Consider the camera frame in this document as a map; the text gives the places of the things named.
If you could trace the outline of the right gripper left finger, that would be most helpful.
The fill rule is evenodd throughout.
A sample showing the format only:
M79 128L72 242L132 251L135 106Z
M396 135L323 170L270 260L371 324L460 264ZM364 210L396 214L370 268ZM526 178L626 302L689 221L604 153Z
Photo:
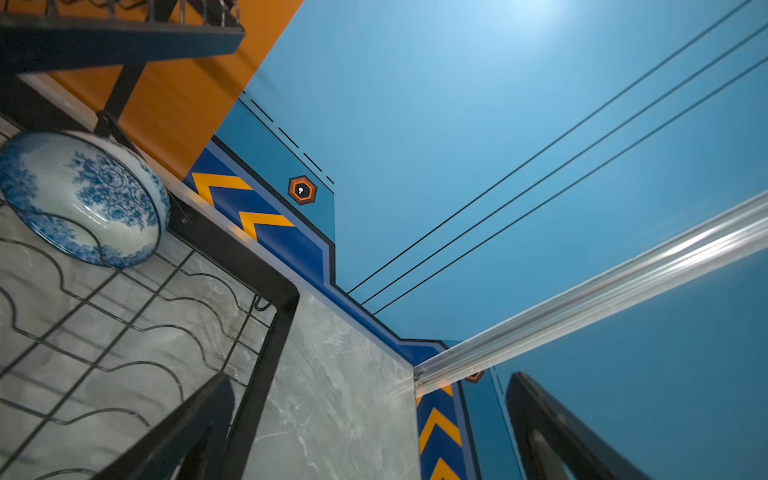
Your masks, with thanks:
M96 479L220 479L234 392L229 377L209 379Z

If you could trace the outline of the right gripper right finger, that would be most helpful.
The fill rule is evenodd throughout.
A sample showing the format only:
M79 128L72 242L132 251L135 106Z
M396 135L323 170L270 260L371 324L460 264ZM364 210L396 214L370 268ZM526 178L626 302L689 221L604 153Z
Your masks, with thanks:
M508 415L527 479L646 479L531 376L512 375Z

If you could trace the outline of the blue white floral bowl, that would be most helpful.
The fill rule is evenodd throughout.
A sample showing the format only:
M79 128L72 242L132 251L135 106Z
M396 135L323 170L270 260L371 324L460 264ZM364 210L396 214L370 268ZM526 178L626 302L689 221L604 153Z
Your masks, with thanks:
M166 187L143 157L79 131L28 131L1 148L1 194L44 241L83 262L125 269L167 231Z

